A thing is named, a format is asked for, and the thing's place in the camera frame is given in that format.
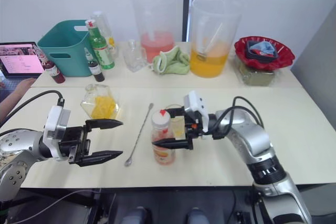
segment pink liquid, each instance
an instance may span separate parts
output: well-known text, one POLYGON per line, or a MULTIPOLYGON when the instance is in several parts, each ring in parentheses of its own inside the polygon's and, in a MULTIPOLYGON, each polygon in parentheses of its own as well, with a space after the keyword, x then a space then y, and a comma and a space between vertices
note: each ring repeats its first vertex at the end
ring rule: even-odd
POLYGON ((167 52, 174 47, 174 38, 168 31, 155 31, 154 40, 150 40, 148 33, 145 33, 141 35, 141 46, 146 50, 147 61, 152 63, 160 51, 167 52))

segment red decorative bowl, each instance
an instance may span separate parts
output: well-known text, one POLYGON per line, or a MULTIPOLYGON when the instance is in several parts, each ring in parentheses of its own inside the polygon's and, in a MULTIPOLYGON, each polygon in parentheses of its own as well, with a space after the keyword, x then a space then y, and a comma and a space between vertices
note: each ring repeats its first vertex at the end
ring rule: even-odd
POLYGON ((288 47, 286 47, 284 44, 276 40, 266 38, 266 37, 249 36, 249 37, 240 38, 239 41, 235 43, 235 49, 236 49, 236 54, 238 58, 243 63, 245 63, 249 67, 256 68, 259 70, 276 70, 279 68, 284 68, 284 67, 292 65, 293 60, 295 59, 294 54, 288 47), (259 42, 260 41, 270 42, 271 44, 274 45, 279 57, 276 60, 272 61, 271 63, 260 63, 256 59, 246 58, 246 43, 248 40, 259 41, 259 42))

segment small dark bottle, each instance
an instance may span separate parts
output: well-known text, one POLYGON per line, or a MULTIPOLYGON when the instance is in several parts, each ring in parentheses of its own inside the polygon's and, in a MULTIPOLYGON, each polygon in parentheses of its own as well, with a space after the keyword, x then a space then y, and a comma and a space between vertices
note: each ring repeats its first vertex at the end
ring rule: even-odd
POLYGON ((98 62, 93 58, 92 54, 89 52, 89 50, 86 47, 84 47, 84 51, 85 51, 85 57, 88 60, 90 72, 95 77, 96 81, 101 82, 105 80, 105 77, 101 71, 101 68, 98 62))
POLYGON ((56 81, 56 83, 65 82, 65 78, 64 78, 63 74, 56 67, 55 63, 48 60, 46 55, 37 46, 33 45, 33 47, 36 51, 36 54, 37 54, 38 58, 41 61, 43 69, 46 70, 50 74, 50 76, 54 79, 54 81, 56 81))

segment blue cloth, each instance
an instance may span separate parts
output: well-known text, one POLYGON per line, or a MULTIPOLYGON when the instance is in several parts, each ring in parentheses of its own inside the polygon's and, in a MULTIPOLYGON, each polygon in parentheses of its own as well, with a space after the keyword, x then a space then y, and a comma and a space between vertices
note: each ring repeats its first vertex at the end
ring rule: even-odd
POLYGON ((250 50, 260 50, 264 54, 267 55, 273 55, 274 54, 274 47, 270 42, 267 41, 262 41, 259 43, 254 44, 253 46, 250 47, 250 50))

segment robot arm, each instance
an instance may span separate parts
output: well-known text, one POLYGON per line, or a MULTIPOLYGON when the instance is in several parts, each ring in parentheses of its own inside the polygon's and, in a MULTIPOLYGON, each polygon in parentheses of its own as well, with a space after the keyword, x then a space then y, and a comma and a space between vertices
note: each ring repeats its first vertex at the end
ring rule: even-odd
POLYGON ((209 114, 208 120, 204 120, 205 116, 199 112, 196 103, 191 106, 193 101, 199 101, 198 105, 202 112, 205 110, 203 100, 194 91, 184 98, 184 107, 167 110, 171 117, 184 116, 186 139, 178 141, 174 138, 163 139, 154 144, 165 148, 192 150, 193 138, 204 134, 211 134, 213 139, 227 136, 251 172, 254 188, 261 199, 260 210, 265 223, 311 224, 308 209, 291 177, 279 163, 265 130, 254 123, 246 111, 236 109, 227 132, 233 110, 228 112, 218 124, 218 119, 225 111, 209 114))
POLYGON ((88 133, 92 128, 110 129, 122 122, 110 119, 86 120, 84 126, 67 127, 69 110, 54 106, 43 132, 17 130, 0 140, 0 224, 6 223, 11 201, 35 162, 54 158, 69 164, 88 166, 118 157, 122 151, 99 151, 90 156, 88 133))

